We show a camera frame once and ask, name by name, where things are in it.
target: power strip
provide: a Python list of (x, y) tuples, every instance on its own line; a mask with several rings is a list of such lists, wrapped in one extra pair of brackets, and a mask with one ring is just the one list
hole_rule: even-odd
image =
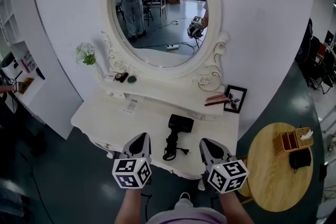
[(180, 44), (174, 44), (174, 45), (167, 45), (167, 50), (177, 50), (180, 48)]

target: vase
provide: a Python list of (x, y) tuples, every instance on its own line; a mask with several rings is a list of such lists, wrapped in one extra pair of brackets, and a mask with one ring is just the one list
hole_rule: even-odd
[(100, 64), (98, 64), (97, 62), (93, 64), (94, 68), (96, 70), (96, 75), (98, 77), (99, 80), (103, 80), (105, 78), (105, 74), (103, 72), (103, 70), (100, 67)]

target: wooden organizer box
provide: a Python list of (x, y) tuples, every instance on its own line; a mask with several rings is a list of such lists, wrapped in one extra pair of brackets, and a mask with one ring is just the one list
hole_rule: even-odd
[(287, 156), (290, 152), (302, 150), (313, 145), (313, 137), (301, 140), (301, 137), (309, 132), (310, 128), (298, 128), (294, 131), (281, 132), (273, 138), (275, 155)]

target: white shoe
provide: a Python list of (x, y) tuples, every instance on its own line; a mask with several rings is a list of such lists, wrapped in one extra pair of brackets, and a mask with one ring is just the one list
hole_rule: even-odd
[(180, 195), (180, 200), (181, 200), (181, 199), (188, 199), (188, 200), (191, 200), (191, 199), (190, 199), (190, 195), (189, 195), (189, 193), (186, 193), (186, 192), (181, 193), (181, 195)]

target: picture frame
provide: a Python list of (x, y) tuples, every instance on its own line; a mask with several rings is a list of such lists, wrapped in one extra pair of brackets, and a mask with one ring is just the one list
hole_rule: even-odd
[(224, 111), (239, 113), (243, 106), (246, 92), (247, 89), (228, 85), (225, 95), (230, 101), (224, 104)]

